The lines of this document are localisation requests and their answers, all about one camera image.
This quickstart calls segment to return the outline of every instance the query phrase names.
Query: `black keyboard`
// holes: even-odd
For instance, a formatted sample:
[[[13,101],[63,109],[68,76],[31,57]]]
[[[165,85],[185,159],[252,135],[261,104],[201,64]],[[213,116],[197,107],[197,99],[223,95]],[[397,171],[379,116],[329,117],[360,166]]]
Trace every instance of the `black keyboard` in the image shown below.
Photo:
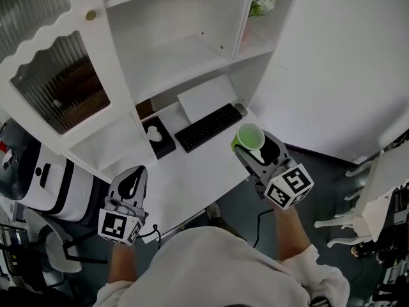
[[[174,136],[186,152],[191,152],[242,118],[236,108],[227,104]]]

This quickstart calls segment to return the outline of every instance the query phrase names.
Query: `cabinet knob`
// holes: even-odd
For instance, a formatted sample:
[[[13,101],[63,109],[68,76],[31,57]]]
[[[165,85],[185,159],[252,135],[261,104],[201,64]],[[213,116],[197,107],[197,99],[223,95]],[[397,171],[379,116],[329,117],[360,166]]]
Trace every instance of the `cabinet knob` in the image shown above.
[[[90,10],[87,12],[87,14],[85,15],[85,19],[86,20],[94,20],[96,17],[96,11],[95,10]]]

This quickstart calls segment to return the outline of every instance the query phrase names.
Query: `green cup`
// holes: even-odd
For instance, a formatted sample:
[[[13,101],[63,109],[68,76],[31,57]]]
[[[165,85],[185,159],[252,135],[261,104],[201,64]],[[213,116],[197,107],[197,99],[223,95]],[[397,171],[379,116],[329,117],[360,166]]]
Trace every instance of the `green cup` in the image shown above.
[[[264,132],[256,124],[245,123],[241,124],[237,129],[237,133],[231,142],[231,149],[234,152],[235,146],[239,145],[248,150],[259,150],[264,145]]]

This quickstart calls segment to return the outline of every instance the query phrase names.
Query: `black and white marker cube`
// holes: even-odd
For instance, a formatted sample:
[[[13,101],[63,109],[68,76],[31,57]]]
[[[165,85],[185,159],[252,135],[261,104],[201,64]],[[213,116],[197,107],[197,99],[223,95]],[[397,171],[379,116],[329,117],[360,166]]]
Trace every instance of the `black and white marker cube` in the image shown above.
[[[131,246],[142,226],[138,217],[100,209],[98,234],[104,239]]]
[[[273,177],[264,195],[282,209],[289,209],[305,198],[314,182],[302,164]]]

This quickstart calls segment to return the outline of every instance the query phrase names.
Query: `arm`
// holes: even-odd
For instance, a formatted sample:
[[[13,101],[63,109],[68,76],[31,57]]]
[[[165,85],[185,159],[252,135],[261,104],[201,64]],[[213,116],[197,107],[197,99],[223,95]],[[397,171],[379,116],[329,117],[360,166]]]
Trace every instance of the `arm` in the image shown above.
[[[136,255],[133,246],[115,243],[109,268],[108,283],[136,281]]]
[[[286,260],[301,254],[311,245],[311,242],[305,234],[295,207],[288,210],[275,208],[274,212],[280,259]]]
[[[335,267],[318,265],[318,250],[311,244],[294,207],[275,209],[278,251],[283,266],[307,290],[311,300],[326,297],[332,307],[345,307],[350,284]]]
[[[115,243],[109,267],[109,284],[98,291],[93,307],[117,307],[121,296],[134,281],[136,281],[134,247]]]

